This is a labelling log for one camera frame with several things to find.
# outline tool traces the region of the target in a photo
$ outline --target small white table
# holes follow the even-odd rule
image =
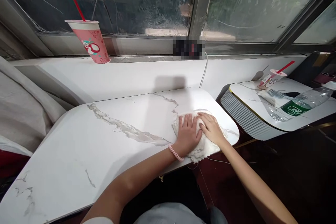
[[[275,110],[265,99],[257,95],[260,91],[257,85],[260,80],[231,84],[221,104],[236,120],[236,122],[250,136],[258,140],[268,140],[287,132],[300,129],[312,122],[322,119],[336,112],[336,99],[330,97],[328,101],[306,113],[286,122],[274,120],[269,109]],[[295,80],[282,78],[276,82],[272,89],[283,93],[303,93],[312,89]]]
[[[233,145],[239,130],[204,90],[186,88],[73,108],[53,126],[0,203],[0,223],[48,223],[92,205],[121,172],[176,140],[177,113],[209,110]],[[190,163],[175,162],[166,172]]]

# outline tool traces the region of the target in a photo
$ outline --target bracelet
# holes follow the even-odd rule
[[[174,151],[174,149],[172,148],[171,145],[168,145],[168,148],[170,149],[170,151],[174,154],[174,156],[177,158],[177,160],[179,160],[180,162],[183,162],[184,158],[180,157],[176,151]]]

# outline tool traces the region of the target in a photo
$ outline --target finger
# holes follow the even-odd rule
[[[194,117],[194,120],[192,122],[192,128],[196,129],[196,124],[197,124],[197,117]]]
[[[183,127],[187,127],[188,125],[188,114],[184,116]]]
[[[210,133],[210,131],[204,126],[204,124],[200,123],[199,126],[200,126],[201,130],[204,132],[205,135]]]
[[[197,118],[201,119],[204,122],[205,126],[209,126],[210,122],[204,115],[199,115]]]
[[[213,117],[207,113],[204,113],[204,116],[208,119],[208,121],[214,121]]]
[[[200,129],[196,135],[196,141],[199,142],[201,140],[202,137],[202,130]]]
[[[182,116],[178,117],[178,127],[182,128]]]
[[[216,117],[214,117],[212,115],[209,115],[209,116],[213,119],[213,121],[215,121],[216,123],[218,123]]]
[[[207,113],[199,112],[198,114],[204,116],[208,121],[212,121],[212,118]]]
[[[189,119],[188,119],[188,127],[191,128],[192,124],[193,124],[193,116],[191,114],[188,115]]]

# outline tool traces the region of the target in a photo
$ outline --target white wall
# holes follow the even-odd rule
[[[250,81],[258,71],[279,69],[305,56],[209,60],[202,88],[214,99],[230,83]],[[73,105],[199,86],[206,60],[95,64],[91,58],[26,59],[11,62],[43,90]]]

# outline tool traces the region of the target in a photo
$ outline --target window frame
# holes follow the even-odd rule
[[[292,54],[314,51],[332,52],[330,44],[295,44],[294,41],[334,0],[310,0],[297,18],[274,43],[204,41],[209,55]],[[194,0],[188,37],[197,39],[206,21],[210,0]],[[87,56],[75,34],[41,31],[15,0],[0,0],[0,21],[37,58]],[[145,35],[103,35],[110,56],[172,55],[174,37]]]

